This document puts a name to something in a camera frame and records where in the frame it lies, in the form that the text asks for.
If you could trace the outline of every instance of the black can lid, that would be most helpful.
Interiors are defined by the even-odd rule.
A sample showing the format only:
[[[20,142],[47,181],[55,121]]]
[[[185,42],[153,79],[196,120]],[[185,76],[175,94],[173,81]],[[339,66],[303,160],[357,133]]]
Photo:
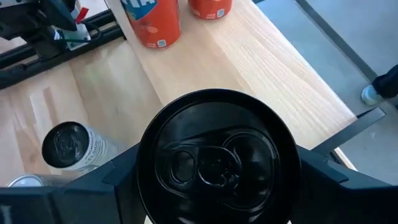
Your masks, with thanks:
[[[83,158],[89,141],[88,132],[83,125],[73,121],[61,123],[44,138],[43,159],[56,168],[72,166]]]
[[[146,129],[137,184],[164,223],[286,223],[300,159],[287,126],[263,102],[201,90],[167,105]]]

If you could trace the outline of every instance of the wooden tabletop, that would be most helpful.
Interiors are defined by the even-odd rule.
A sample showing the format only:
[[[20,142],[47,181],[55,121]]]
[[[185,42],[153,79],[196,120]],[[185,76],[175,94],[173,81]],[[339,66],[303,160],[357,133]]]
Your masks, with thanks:
[[[108,4],[128,41],[114,40],[0,91],[0,185],[27,172],[63,173],[47,166],[40,152],[43,138],[58,123],[88,124],[132,146],[163,106],[203,88],[259,98],[308,149],[355,120],[250,0],[234,1],[219,21],[194,18],[180,0],[182,36],[164,50],[141,46],[119,0]],[[4,50],[4,41],[0,46]]]

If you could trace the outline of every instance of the orange soda can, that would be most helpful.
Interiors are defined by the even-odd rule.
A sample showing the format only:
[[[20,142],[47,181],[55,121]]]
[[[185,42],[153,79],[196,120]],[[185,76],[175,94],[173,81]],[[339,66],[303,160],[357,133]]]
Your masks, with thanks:
[[[230,12],[232,0],[188,0],[188,4],[201,19],[219,19]]]
[[[181,35],[177,0],[121,0],[130,25],[146,47],[173,44]]]

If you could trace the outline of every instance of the white can label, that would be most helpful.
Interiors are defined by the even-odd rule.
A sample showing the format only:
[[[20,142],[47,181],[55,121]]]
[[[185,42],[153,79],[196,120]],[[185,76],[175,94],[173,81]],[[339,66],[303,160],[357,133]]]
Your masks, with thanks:
[[[84,126],[89,138],[88,148],[78,162],[64,170],[75,170],[89,172],[103,164],[107,163],[117,155],[122,153],[126,148],[115,141],[101,136],[93,129]]]

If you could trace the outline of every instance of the sneaker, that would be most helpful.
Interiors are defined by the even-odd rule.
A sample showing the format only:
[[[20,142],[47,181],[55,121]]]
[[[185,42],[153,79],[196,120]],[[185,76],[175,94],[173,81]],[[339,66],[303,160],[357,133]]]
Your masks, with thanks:
[[[377,93],[372,85],[368,85],[362,90],[361,100],[364,104],[372,106],[383,101],[383,97]]]

